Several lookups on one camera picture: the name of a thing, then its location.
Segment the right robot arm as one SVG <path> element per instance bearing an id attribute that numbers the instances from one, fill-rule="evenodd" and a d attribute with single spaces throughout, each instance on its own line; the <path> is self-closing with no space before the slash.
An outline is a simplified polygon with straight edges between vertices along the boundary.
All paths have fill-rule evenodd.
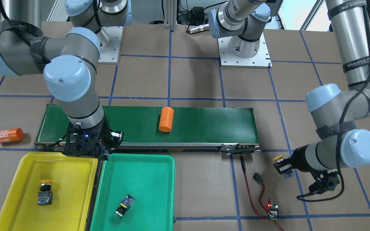
<path id="1" fill-rule="evenodd" d="M 64 38 L 46 37 L 38 0 L 0 0 L 0 75 L 43 74 L 69 119 L 62 153 L 108 160 L 124 133 L 108 123 L 95 89 L 104 27 L 132 22 L 129 0 L 66 0 L 73 28 Z"/>

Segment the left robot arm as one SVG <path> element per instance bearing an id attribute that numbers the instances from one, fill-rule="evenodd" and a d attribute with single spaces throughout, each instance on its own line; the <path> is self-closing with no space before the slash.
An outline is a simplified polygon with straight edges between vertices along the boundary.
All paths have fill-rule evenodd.
<path id="1" fill-rule="evenodd" d="M 348 90 L 336 84 L 308 92 L 305 101 L 320 141 L 295 149 L 292 156 L 276 159 L 274 167 L 288 176 L 292 169 L 309 172 L 315 182 L 308 196 L 333 191 L 345 183 L 341 168 L 370 165 L 370 131 L 356 121 L 370 117 L 370 19 L 365 0 L 326 0 L 328 18 L 347 78 Z"/>

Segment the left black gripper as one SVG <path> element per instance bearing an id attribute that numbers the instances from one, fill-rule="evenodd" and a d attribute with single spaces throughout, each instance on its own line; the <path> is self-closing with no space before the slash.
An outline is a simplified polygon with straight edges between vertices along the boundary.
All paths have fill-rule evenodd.
<path id="1" fill-rule="evenodd" d="M 334 191 L 340 183 L 338 172 L 329 172 L 329 168 L 320 162 L 317 148 L 317 145 L 302 146 L 295 149 L 291 155 L 294 169 L 309 172 L 314 179 L 314 183 L 308 187 L 309 192 L 306 195 Z"/>

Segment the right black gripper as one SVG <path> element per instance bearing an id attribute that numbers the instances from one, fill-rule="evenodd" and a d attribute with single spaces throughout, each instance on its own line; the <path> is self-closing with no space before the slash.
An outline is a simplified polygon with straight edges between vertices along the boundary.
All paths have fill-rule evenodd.
<path id="1" fill-rule="evenodd" d="M 124 132 L 114 132 L 110 128 L 106 117 L 94 127 L 83 129 L 81 126 L 81 122 L 69 122 L 66 133 L 50 145 L 50 151 L 62 152 L 68 157 L 108 160 L 108 156 L 121 145 L 124 138 Z"/>

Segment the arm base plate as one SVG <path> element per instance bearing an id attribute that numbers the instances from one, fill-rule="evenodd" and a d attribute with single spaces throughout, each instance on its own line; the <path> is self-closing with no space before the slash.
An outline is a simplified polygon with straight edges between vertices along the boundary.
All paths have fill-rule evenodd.
<path id="1" fill-rule="evenodd" d="M 238 36 L 218 38 L 218 51 L 222 67 L 271 68 L 273 67 L 265 36 L 247 42 Z"/>
<path id="2" fill-rule="evenodd" d="M 102 27 L 97 34 L 100 40 L 100 64 L 118 64 L 124 27 Z"/>

